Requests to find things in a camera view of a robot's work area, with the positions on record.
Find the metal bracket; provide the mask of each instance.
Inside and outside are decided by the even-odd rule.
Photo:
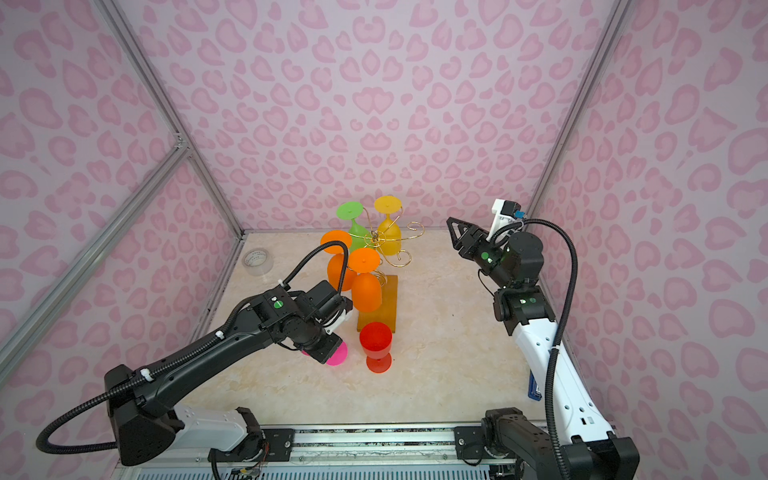
[[[288,462],[293,451],[294,429],[264,429],[264,438],[270,444],[268,462]]]
[[[485,451],[485,437],[482,427],[455,427],[456,458],[476,461],[478,458],[493,458]]]

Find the wire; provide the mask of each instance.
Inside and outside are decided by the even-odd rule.
[[[560,353],[559,346],[563,340],[563,335],[565,333],[565,324],[568,322],[568,315],[571,313],[571,303],[573,302],[574,291],[576,290],[576,277],[578,275],[578,257],[576,255],[576,247],[574,246],[573,241],[571,241],[571,238],[568,236],[567,233],[565,233],[565,230],[560,228],[558,225],[548,220],[541,220],[538,218],[525,219],[523,220],[523,223],[524,224],[535,223],[537,225],[544,225],[545,227],[549,227],[552,230],[558,232],[560,236],[563,237],[565,244],[568,245],[568,252],[571,254],[571,278],[568,281],[568,290],[566,291],[566,294],[565,294],[565,301],[563,302],[563,312],[560,315],[560,322],[558,323],[557,330],[555,330],[554,332],[554,339],[552,340],[552,348],[549,351],[549,363],[547,364],[547,376],[546,376],[546,381],[544,385],[544,412],[545,412],[545,417],[547,419],[547,432],[549,433],[549,439],[552,442],[552,451],[554,453],[554,460],[555,460],[555,463],[557,463],[558,465],[558,470],[560,471],[560,476],[563,478],[563,480],[571,480],[571,472],[565,463],[563,449],[560,446],[558,431],[554,423],[554,406],[552,405],[552,403],[554,401],[554,398],[553,398],[554,372],[558,364],[558,354]],[[496,233],[494,233],[494,235],[499,234],[499,232],[504,230],[506,227],[500,228],[499,230],[496,231]]]
[[[254,468],[261,468],[262,465],[266,463],[266,457],[270,454],[270,443],[267,440],[264,440],[264,457],[259,460],[258,463],[256,463],[251,470]]]
[[[523,480],[523,475],[525,475],[525,462],[515,453],[515,480]]]
[[[480,463],[482,462],[483,449],[480,449],[480,453],[478,453],[478,455],[480,455],[480,458],[478,458],[478,461],[475,462],[475,463],[472,463],[472,462],[469,462],[466,458],[464,458],[464,451],[466,449],[468,449],[469,447],[483,447],[483,449],[484,449],[485,445],[483,445],[482,443],[472,443],[470,445],[464,445],[464,448],[462,449],[462,462],[464,462],[465,464],[469,465],[470,467],[476,467],[476,466],[480,465]]]
[[[306,265],[307,262],[309,262],[312,257],[318,254],[323,249],[326,249],[328,247],[332,247],[334,245],[337,245],[339,247],[342,247],[342,250],[344,252],[344,261],[342,265],[341,275],[339,277],[339,293],[341,293],[341,287],[344,282],[344,273],[346,272],[346,266],[347,262],[349,260],[349,248],[347,248],[347,245],[339,240],[333,240],[330,242],[326,242],[323,245],[320,245],[315,250],[310,252],[306,257],[304,257],[301,262],[296,266],[296,268],[293,269],[293,272],[290,273],[290,275],[286,278],[284,285],[287,285],[289,281],[291,281],[296,274]],[[237,314],[250,302],[252,302],[254,299],[256,299],[258,295],[255,296],[249,296],[243,300],[241,300],[234,309],[232,309],[232,312],[230,313],[229,317],[227,317],[227,321],[219,328],[219,330],[224,333],[225,335],[230,331],[230,328],[232,327],[235,319],[237,318]],[[196,349],[192,350],[189,353],[186,353],[179,358],[175,359],[172,362],[168,362],[163,364],[162,366],[157,367],[155,370],[152,370],[149,372],[149,377],[155,378],[159,375],[162,375],[165,372],[169,372],[173,369],[178,368],[179,366],[182,366],[184,363],[189,362],[193,358],[202,355],[207,350],[211,349],[213,346],[217,345],[219,342],[222,342],[223,340],[220,339],[217,336],[212,337],[209,341],[205,342],[204,344],[200,345]],[[290,347],[282,345],[283,348],[291,349]],[[100,452],[102,450],[111,450],[116,449],[118,447],[117,442],[103,442],[103,443],[91,443],[87,445],[56,445],[53,443],[50,443],[48,440],[51,438],[51,435],[53,435],[56,430],[61,428],[64,424],[72,420],[73,418],[79,416],[80,414],[87,412],[88,410],[94,408],[96,405],[100,405],[103,402],[106,402],[110,399],[113,399],[118,396],[122,396],[136,387],[143,385],[146,383],[147,380],[143,375],[135,375],[134,378],[126,383],[122,383],[118,386],[113,387],[112,389],[109,389],[107,392],[102,393],[99,396],[96,396],[87,402],[83,402],[82,404],[74,407],[69,412],[66,412],[64,415],[59,416],[57,419],[55,419],[53,422],[49,423],[38,435],[37,439],[35,440],[35,446],[44,453],[51,453],[54,455],[70,455],[70,454],[76,454],[76,453],[89,453],[89,452]]]
[[[290,350],[291,352],[298,352],[298,351],[299,351],[299,349],[297,349],[297,348],[292,348],[292,347],[289,347],[288,345],[286,345],[286,344],[285,344],[285,343],[283,343],[283,342],[275,342],[275,345],[277,345],[277,346],[282,346],[284,349],[286,349],[286,350]]]
[[[333,312],[328,315],[328,319],[325,322],[321,322],[320,325],[322,325],[325,328],[328,328],[329,326],[336,323],[336,321],[341,317],[341,315],[344,313],[344,303],[336,307]]]
[[[346,265],[349,262],[349,248],[347,247],[346,243],[342,242],[341,240],[331,240],[330,242],[325,242],[324,244],[317,247],[315,250],[312,250],[309,252],[306,257],[301,259],[298,265],[296,265],[296,268],[293,269],[293,272],[289,273],[285,280],[283,280],[283,285],[288,286],[291,280],[301,271],[302,268],[318,253],[325,250],[328,247],[338,246],[341,247],[344,252],[344,260],[341,265],[341,274],[339,275],[339,293],[342,292],[341,287],[344,284],[344,275],[346,274]]]
[[[480,283],[483,285],[483,287],[488,291],[488,293],[493,296],[493,292],[488,289],[488,287],[485,286],[485,282],[482,281],[482,278],[480,277],[480,272],[482,272],[482,268],[478,268],[478,280],[480,280]]]
[[[216,463],[216,452],[218,452],[216,449],[210,450],[210,470],[214,474],[214,480],[221,480],[221,477],[219,476],[219,468]]]
[[[496,239],[499,238],[503,233],[507,233],[510,230],[513,230],[515,228],[521,227],[521,226],[525,225],[526,223],[528,223],[529,221],[530,221],[529,219],[516,220],[516,221],[513,221],[512,223],[508,223],[508,224],[504,225],[502,228],[496,230],[493,233],[493,235],[491,235],[491,239],[488,242],[492,246],[495,246],[496,245]]]

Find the marble table surface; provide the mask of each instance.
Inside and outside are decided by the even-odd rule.
[[[285,278],[321,236],[249,235],[243,253],[265,247],[274,267],[265,276],[251,276],[239,261],[210,330],[245,296]],[[219,410],[248,407],[264,425],[478,421],[487,409],[513,406],[529,419],[543,419],[543,401],[528,398],[528,364],[495,321],[492,297],[478,281],[475,264],[452,249],[447,230],[428,230],[405,242],[405,248],[413,254],[410,265],[381,267],[399,276],[389,371],[375,374],[366,368],[356,321],[350,320],[336,331],[349,347],[340,366],[271,346],[228,367],[184,402]],[[319,253],[291,287],[308,290],[325,279],[328,259]]]

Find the blue object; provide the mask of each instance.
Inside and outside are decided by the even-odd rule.
[[[531,372],[531,376],[528,377],[528,398],[537,402],[541,400],[541,390],[538,389],[536,379],[533,378],[533,372]]]

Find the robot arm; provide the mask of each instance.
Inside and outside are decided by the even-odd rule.
[[[248,437],[257,437],[260,430],[250,410],[193,410],[177,403],[237,360],[286,338],[296,348],[325,363],[342,343],[325,325],[351,309],[351,301],[325,280],[306,293],[289,293],[277,286],[251,297],[245,308],[234,312],[234,321],[226,332],[211,332],[138,371],[125,365],[112,369],[104,376],[107,391],[136,375],[147,375],[146,372],[157,371],[165,363],[190,355],[214,337],[221,340],[177,368],[109,400],[108,414],[123,465],[146,462],[168,448],[205,446],[229,452],[241,444],[243,448],[253,445],[253,438]]]
[[[538,286],[544,265],[541,240],[518,231],[498,235],[505,225],[522,219],[520,204],[496,200],[490,232],[472,223],[448,219],[453,247],[498,285],[494,314],[520,347],[536,383],[543,386],[552,340],[558,328],[549,303]],[[632,478],[639,454],[631,439],[617,439],[611,425],[594,406],[568,352],[560,348],[554,371],[552,408],[555,424],[572,478]],[[549,435],[533,426],[517,409],[486,412],[487,446],[520,455],[539,478],[559,478]]]

